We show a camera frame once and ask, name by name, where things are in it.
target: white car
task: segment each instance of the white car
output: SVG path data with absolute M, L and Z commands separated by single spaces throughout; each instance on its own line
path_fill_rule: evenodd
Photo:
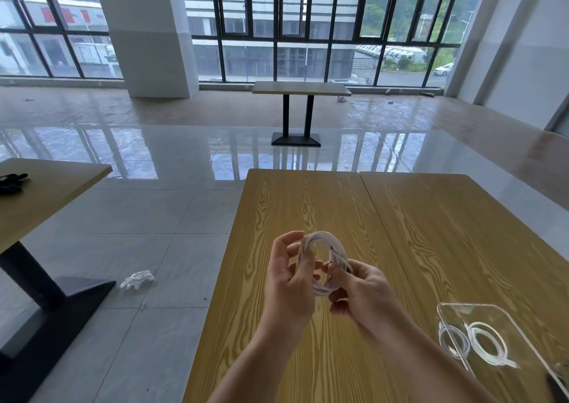
M 454 65 L 454 63 L 448 63 L 444 66 L 437 67 L 435 70 L 433 70 L 433 74 L 438 76 L 446 76 L 452 70 L 452 66 Z

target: column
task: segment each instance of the column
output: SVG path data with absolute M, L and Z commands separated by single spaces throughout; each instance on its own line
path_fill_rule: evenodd
M 189 98 L 199 90 L 184 0 L 100 0 L 131 97 Z

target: debris on floor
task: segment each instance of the debris on floor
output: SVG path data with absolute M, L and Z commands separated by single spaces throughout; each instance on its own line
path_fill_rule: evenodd
M 124 282 L 121 283 L 121 287 L 126 287 L 127 289 L 133 287 L 135 290 L 138 290 L 142 282 L 145 280 L 150 280 L 151 282 L 154 281 L 154 276 L 150 270 L 139 271 L 130 277 L 127 277 L 124 279 Z

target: hand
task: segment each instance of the hand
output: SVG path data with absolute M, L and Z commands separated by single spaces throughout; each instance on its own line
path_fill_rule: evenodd
M 332 302 L 330 312 L 350 317 L 364 340 L 372 348 L 380 350 L 393 344 L 400 335 L 401 327 L 413 326 L 413 321 L 380 270 L 353 259 L 348 259 L 348 262 L 353 274 L 334 263 L 322 266 L 322 270 L 340 286 L 328 296 Z
M 265 306 L 259 324 L 261 332 L 276 334 L 277 344 L 289 342 L 292 348 L 314 313 L 312 279 L 320 279 L 314 270 L 322 267 L 322 262 L 316 261 L 310 250 L 304 252 L 298 269 L 296 263 L 288 264 L 298 254 L 303 236 L 303 231 L 296 230 L 274 241 L 265 281 Z

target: right hand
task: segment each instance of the right hand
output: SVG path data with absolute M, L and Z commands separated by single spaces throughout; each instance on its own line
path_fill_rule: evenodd
M 364 340 L 380 350 L 393 344 L 402 327 L 413 321 L 380 270 L 363 262 L 347 260 L 353 274 L 333 263 L 322 266 L 322 270 L 340 286 L 328 296 L 332 303 L 330 312 L 350 317 Z

